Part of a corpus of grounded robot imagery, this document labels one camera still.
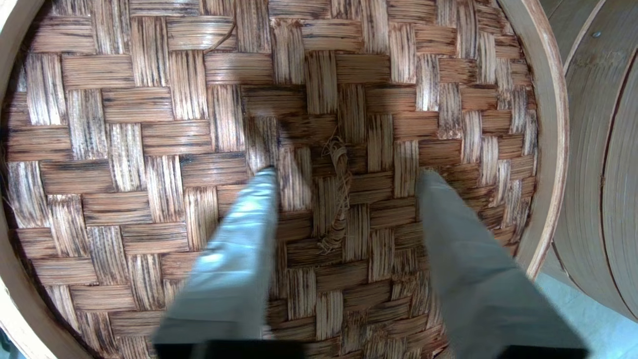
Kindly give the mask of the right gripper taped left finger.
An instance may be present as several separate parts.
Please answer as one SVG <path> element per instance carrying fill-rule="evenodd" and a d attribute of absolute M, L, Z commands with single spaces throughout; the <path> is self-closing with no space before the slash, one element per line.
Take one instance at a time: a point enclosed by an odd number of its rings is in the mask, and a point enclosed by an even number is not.
<path fill-rule="evenodd" d="M 278 224 L 274 167 L 258 171 L 198 255 L 153 335 L 154 345 L 260 340 Z"/>

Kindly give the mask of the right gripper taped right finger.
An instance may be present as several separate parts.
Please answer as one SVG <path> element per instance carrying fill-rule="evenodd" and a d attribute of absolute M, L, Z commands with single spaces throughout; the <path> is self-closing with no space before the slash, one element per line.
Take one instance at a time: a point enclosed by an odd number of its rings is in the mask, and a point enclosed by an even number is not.
<path fill-rule="evenodd" d="M 586 351 L 494 238 L 437 172 L 417 183 L 431 279 L 455 351 Z"/>

